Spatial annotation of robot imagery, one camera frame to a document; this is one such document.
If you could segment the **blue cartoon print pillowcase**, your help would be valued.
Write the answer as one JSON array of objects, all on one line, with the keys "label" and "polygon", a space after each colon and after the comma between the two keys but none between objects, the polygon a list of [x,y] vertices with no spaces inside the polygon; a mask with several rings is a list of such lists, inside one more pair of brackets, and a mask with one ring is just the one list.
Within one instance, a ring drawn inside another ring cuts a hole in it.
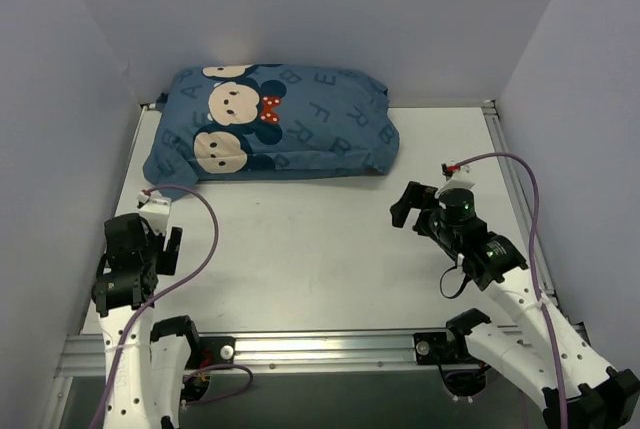
[{"label": "blue cartoon print pillowcase", "polygon": [[399,152],[387,87],[354,69],[188,67],[157,104],[153,185],[383,176]]}]

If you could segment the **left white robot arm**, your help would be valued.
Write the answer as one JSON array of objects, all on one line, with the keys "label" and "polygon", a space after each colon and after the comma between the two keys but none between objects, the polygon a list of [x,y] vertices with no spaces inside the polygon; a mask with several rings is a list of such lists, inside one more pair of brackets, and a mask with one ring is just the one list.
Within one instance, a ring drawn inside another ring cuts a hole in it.
[{"label": "left white robot arm", "polygon": [[188,316],[154,319],[161,275],[175,272],[182,231],[171,237],[137,213],[104,225],[103,254],[91,297],[105,355],[101,428],[177,428],[183,373],[202,354]]}]

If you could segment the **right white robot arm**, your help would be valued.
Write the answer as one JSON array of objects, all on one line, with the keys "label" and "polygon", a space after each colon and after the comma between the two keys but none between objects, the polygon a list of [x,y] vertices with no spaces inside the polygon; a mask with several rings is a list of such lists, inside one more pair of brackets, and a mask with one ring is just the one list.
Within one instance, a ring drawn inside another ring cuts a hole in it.
[{"label": "right white robot arm", "polygon": [[443,191],[410,182],[391,206],[393,226],[417,210],[414,232],[431,239],[520,330],[507,336],[479,309],[446,323],[444,349],[455,361],[481,361],[520,389],[549,428],[621,428],[639,401],[639,379],[600,356],[559,309],[535,292],[525,257],[506,237],[489,230],[467,188]]}]

